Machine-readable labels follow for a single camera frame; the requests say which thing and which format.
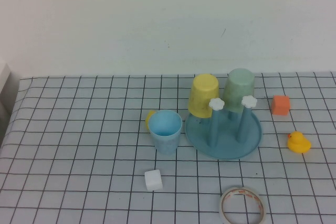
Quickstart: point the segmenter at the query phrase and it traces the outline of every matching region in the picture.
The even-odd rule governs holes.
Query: cup
[[[194,78],[191,87],[188,110],[198,118],[210,118],[212,109],[209,102],[219,97],[219,85],[215,76],[209,73],[200,74]]]
[[[159,110],[151,115],[148,128],[158,152],[173,154],[180,142],[182,119],[172,110]]]
[[[253,73],[244,68],[232,70],[228,75],[223,93],[225,109],[242,113],[244,109],[242,99],[248,95],[254,95]]]

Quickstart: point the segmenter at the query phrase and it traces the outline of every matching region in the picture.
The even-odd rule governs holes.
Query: yellow object
[[[148,115],[147,115],[146,120],[145,120],[147,130],[149,130],[149,127],[148,127],[149,118],[151,118],[151,116],[152,116],[154,113],[155,113],[154,110],[150,110],[150,111],[148,112]]]
[[[188,110],[198,118],[210,118],[212,109],[209,102],[219,97],[219,85],[215,76],[204,73],[196,76],[191,87]]]
[[[311,143],[301,132],[294,131],[288,135],[287,146],[292,152],[305,153],[309,151]]]

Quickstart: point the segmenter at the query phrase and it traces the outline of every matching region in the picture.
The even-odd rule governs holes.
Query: white cube
[[[149,170],[145,172],[145,182],[148,191],[162,189],[162,180],[160,170]]]

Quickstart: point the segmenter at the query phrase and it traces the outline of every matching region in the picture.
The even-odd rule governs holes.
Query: cup rim
[[[179,116],[178,118],[180,119],[181,126],[180,126],[180,128],[179,128],[177,131],[175,131],[173,134],[170,134],[170,135],[168,135],[168,136],[161,136],[161,135],[158,135],[158,134],[154,133],[154,132],[151,130],[150,122],[151,122],[151,120],[153,119],[153,116],[154,116],[156,113],[160,113],[160,111],[169,111],[169,112],[173,112],[173,113],[175,113],[175,114],[177,114],[177,115]],[[180,116],[177,112],[175,112],[175,111],[173,111],[173,110],[158,110],[158,111],[156,111],[156,112],[151,116],[151,118],[149,118],[149,121],[148,121],[148,129],[149,129],[150,133],[151,133],[151,134],[154,134],[155,136],[164,137],[164,138],[166,138],[166,137],[170,137],[170,136],[172,136],[172,135],[174,135],[174,134],[180,132],[181,129],[182,129],[182,126],[183,126],[183,120],[182,120],[181,116]]]

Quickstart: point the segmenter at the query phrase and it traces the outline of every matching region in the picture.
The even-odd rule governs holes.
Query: white wall
[[[0,57],[22,76],[336,70],[335,3],[0,0]]]

